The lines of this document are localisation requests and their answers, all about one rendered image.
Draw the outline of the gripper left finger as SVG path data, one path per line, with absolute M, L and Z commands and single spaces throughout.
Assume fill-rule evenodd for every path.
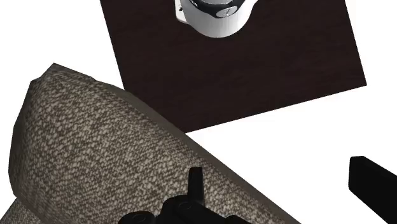
M 124 215 L 118 224 L 251 224 L 230 215 L 226 218 L 205 206 L 203 169 L 191 167 L 188 173 L 187 193 L 164 201 L 160 214 L 134 211 Z

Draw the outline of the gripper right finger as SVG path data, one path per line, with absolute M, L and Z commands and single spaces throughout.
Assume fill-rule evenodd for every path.
M 364 156 L 353 156 L 348 188 L 387 224 L 397 224 L 397 175 Z

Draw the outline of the beige speckled fabric sofa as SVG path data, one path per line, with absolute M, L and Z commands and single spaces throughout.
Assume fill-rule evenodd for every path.
M 205 206 L 245 224 L 300 224 L 206 149 L 116 86 L 59 64 L 32 80 L 13 128 L 15 200 L 0 224 L 118 224 L 160 214 L 193 167 Z

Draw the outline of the dark brown robot stand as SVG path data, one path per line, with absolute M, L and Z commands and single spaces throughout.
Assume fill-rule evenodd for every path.
M 258 0 L 208 38 L 173 0 L 100 0 L 126 91 L 184 132 L 366 85 L 345 0 Z

